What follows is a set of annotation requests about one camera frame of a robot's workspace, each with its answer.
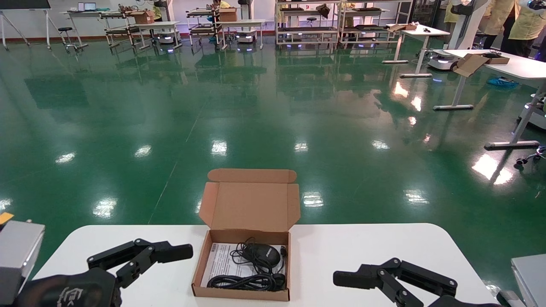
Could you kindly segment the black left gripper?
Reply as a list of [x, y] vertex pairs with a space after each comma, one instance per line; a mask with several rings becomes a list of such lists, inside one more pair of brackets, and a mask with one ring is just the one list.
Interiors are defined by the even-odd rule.
[[[154, 264], [189, 260], [193, 247], [138, 238], [90, 256], [90, 270], [75, 275], [53, 275], [28, 282], [14, 307], [119, 307], [120, 287], [127, 288]], [[108, 270], [122, 265], [116, 277]]]

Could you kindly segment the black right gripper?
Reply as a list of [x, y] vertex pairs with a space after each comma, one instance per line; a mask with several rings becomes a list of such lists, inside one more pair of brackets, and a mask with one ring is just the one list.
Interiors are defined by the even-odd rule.
[[451, 278], [398, 258], [380, 265], [361, 264], [356, 272], [335, 271], [333, 283], [339, 287], [379, 289], [398, 307], [423, 307], [410, 290], [400, 282], [411, 284], [438, 296], [429, 307], [503, 307], [498, 303], [474, 304], [455, 298], [458, 284]]

